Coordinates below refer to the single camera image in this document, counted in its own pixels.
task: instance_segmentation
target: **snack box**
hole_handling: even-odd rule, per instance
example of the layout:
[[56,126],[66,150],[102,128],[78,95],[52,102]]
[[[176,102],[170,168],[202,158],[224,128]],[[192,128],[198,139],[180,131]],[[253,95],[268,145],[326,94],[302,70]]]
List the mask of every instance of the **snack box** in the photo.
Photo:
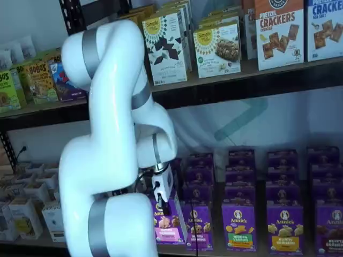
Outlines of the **snack box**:
[[341,0],[307,1],[307,59],[343,56],[343,4]]
[[38,239],[41,236],[43,227],[31,199],[17,197],[9,208],[22,239]]
[[204,27],[194,32],[199,78],[241,71],[241,47],[237,23]]
[[208,203],[186,203],[182,212],[187,228],[187,250],[212,251],[213,228]]
[[170,206],[169,213],[165,215],[155,198],[151,198],[156,243],[158,245],[184,245],[187,239],[187,229],[175,190],[172,190],[168,204]]
[[248,59],[257,58],[256,22],[254,0],[243,0],[245,39]]
[[156,13],[143,21],[143,30],[154,85],[187,81],[181,12]]
[[0,113],[26,106],[17,69],[0,71]]
[[61,204],[57,201],[45,204],[42,214],[53,242],[65,242]]
[[304,62],[304,5],[255,0],[258,69]]
[[343,201],[318,200],[315,206],[317,256],[343,255]]
[[54,80],[55,91],[60,101],[71,101],[86,97],[86,92],[75,87],[65,74],[62,63],[49,62],[51,76]]
[[254,204],[252,199],[244,197],[224,199],[221,210],[226,249],[241,252],[257,250]]

